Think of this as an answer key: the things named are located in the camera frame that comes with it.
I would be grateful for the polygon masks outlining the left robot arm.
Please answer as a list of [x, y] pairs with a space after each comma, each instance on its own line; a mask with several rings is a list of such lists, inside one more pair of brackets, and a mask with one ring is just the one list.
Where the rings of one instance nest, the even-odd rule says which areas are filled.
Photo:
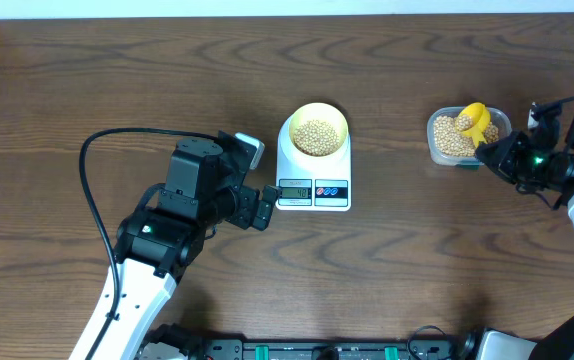
[[96, 308], [71, 356], [133, 359], [153, 320], [219, 223], [265, 230], [280, 190], [245, 186], [263, 143], [243, 133], [188, 137], [173, 151], [165, 182], [150, 186], [108, 247]]

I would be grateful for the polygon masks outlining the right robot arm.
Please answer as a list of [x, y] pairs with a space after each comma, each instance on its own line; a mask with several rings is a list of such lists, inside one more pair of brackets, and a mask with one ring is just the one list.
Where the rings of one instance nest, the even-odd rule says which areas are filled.
[[[544, 190], [559, 193], [553, 209], [566, 207], [574, 228], [574, 118], [558, 150], [561, 101], [531, 107], [527, 132], [514, 131], [475, 155], [494, 174], [523, 194]], [[483, 332], [476, 346], [478, 359], [574, 359], [574, 316], [538, 341], [497, 330]]]

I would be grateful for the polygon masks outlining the yellow measuring scoop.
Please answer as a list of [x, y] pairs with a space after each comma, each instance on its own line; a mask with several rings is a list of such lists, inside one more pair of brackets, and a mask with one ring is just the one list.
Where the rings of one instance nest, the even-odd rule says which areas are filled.
[[455, 118], [455, 128], [463, 136], [472, 140], [474, 148], [487, 140], [484, 133], [491, 123], [491, 114], [480, 102], [466, 106]]

